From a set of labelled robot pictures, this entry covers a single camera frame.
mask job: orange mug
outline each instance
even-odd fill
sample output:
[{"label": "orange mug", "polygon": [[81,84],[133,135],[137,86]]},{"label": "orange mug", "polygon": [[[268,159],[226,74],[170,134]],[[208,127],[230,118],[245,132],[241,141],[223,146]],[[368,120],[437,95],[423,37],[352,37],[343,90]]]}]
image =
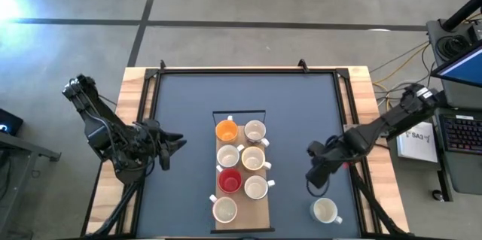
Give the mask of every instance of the orange mug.
[{"label": "orange mug", "polygon": [[238,137],[238,125],[233,121],[233,116],[227,116],[216,126],[216,136],[223,142],[235,141]]}]

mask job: wooden board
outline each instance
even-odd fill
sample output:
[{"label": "wooden board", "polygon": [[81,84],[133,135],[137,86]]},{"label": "wooden board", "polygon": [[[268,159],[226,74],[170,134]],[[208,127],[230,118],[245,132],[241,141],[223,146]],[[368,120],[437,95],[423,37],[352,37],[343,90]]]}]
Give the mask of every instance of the wooden board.
[{"label": "wooden board", "polygon": [[[238,126],[238,137],[235,142],[233,143],[224,143],[216,138],[216,153],[218,152],[219,148],[226,144],[232,144],[234,146],[244,145],[245,147],[252,146],[250,143],[246,141],[244,135],[244,126]],[[264,147],[261,144],[256,144],[256,147],[262,149],[264,152]],[[250,199],[246,193],[244,192],[244,182],[250,176],[259,175],[265,179],[266,178],[266,170],[259,169],[255,172],[248,172],[243,167],[243,163],[239,158],[239,162],[236,165],[236,169],[239,171],[241,176],[243,177],[243,185],[241,188],[236,191],[235,193],[226,194],[224,193],[219,186],[218,183],[218,176],[219,172],[216,169],[216,197],[221,198],[222,196],[228,196],[232,198],[238,207],[238,213],[233,221],[229,223],[221,223],[216,221],[216,229],[267,229],[270,228],[270,209],[268,206],[268,194],[263,199]]]},{"label": "wooden board", "polygon": [[[179,69],[226,69],[234,67],[167,67],[167,70],[179,70]],[[279,68],[279,69],[301,69],[301,67],[291,66],[256,66],[256,67],[235,67],[235,68]],[[353,96],[355,99],[355,106],[357,115],[361,124],[370,123],[372,120],[379,117],[377,102],[375,100],[375,94],[371,85],[370,73],[366,66],[310,66],[311,69],[323,68],[323,69],[335,69],[335,68],[348,68],[350,75],[350,82],[352,85]],[[122,86],[120,88],[119,99],[117,102],[116,114],[126,123],[131,124],[136,120],[137,111],[139,109],[139,100],[142,91],[142,84],[144,82],[144,73],[146,67],[132,67],[126,68],[124,78],[122,80]],[[349,112],[348,98],[346,89],[341,86],[343,104],[347,119],[349,123],[352,119]],[[150,87],[148,100],[146,102],[145,113],[150,110],[151,99],[153,89]],[[375,197],[378,202],[385,209],[386,213],[395,221],[397,226],[405,231],[409,231],[407,218],[403,205],[401,203],[400,192],[398,190],[397,181],[395,178],[395,172],[392,167],[392,161],[387,149],[382,147],[375,147],[370,155],[367,157],[368,165],[370,166],[370,175],[374,188]],[[106,162],[102,164],[102,170],[99,175],[99,182],[96,186],[94,194],[94,203],[89,214],[87,233],[95,232],[103,221],[114,210],[116,204],[119,203],[121,198],[123,184],[113,177],[114,171],[112,164]],[[364,201],[364,214],[368,228],[373,228],[371,222],[369,205]],[[129,203],[127,209],[126,223],[124,226],[124,232],[129,231],[130,220],[133,213],[133,200]]]}]

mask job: concrete floor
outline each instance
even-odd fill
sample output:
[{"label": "concrete floor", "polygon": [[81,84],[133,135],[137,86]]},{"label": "concrete floor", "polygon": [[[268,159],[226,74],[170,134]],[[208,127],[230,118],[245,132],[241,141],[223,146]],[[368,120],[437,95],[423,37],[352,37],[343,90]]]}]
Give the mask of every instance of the concrete floor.
[{"label": "concrete floor", "polygon": [[[1,17],[140,20],[146,0],[0,0]],[[468,0],[154,0],[151,20],[423,25],[450,16]],[[41,161],[16,223],[34,239],[78,236],[99,161],[87,146],[84,124],[61,94],[78,73],[116,99],[137,26],[62,26],[0,23],[0,107],[25,120],[21,137],[63,152],[59,163]],[[148,27],[136,66],[368,65],[373,68],[427,40],[424,32],[360,30]],[[433,61],[430,50],[427,62]],[[375,81],[392,63],[372,74]],[[415,58],[383,84],[426,75]],[[440,82],[432,80],[440,88]],[[433,169],[394,156],[410,230],[417,235],[479,239],[482,197],[454,193],[433,201]]]}]

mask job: computer monitor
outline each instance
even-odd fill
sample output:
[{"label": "computer monitor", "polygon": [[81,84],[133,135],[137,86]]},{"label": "computer monitor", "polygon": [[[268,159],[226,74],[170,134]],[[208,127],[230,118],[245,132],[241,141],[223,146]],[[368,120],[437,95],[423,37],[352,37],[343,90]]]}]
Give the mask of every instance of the computer monitor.
[{"label": "computer monitor", "polygon": [[482,41],[436,68],[431,75],[440,79],[482,87]]}]

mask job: white mug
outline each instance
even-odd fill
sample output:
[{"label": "white mug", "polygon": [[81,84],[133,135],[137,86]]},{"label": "white mug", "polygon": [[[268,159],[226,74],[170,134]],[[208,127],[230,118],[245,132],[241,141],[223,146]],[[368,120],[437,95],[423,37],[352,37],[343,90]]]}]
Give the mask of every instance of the white mug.
[{"label": "white mug", "polygon": [[214,203],[212,205],[212,215],[221,223],[229,223],[234,220],[238,213],[238,207],[235,201],[229,197],[216,198],[211,195],[209,199]]},{"label": "white mug", "polygon": [[251,199],[263,199],[274,184],[273,180],[266,181],[259,175],[253,175],[245,181],[244,192]]},{"label": "white mug", "polygon": [[242,144],[238,147],[234,147],[230,144],[220,147],[216,154],[218,164],[225,168],[234,167],[239,162],[239,152],[243,149],[244,146]]},{"label": "white mug", "polygon": [[257,171],[261,168],[271,169],[271,163],[266,162],[266,157],[262,149],[258,147],[247,147],[241,154],[243,166],[250,171]]},{"label": "white mug", "polygon": [[343,219],[338,217],[337,205],[331,199],[321,198],[317,199],[310,206],[311,217],[321,223],[336,223],[341,224]]},{"label": "white mug", "polygon": [[250,120],[244,126],[244,135],[250,142],[261,143],[265,147],[270,146],[270,142],[264,137],[266,126],[259,120]]}]

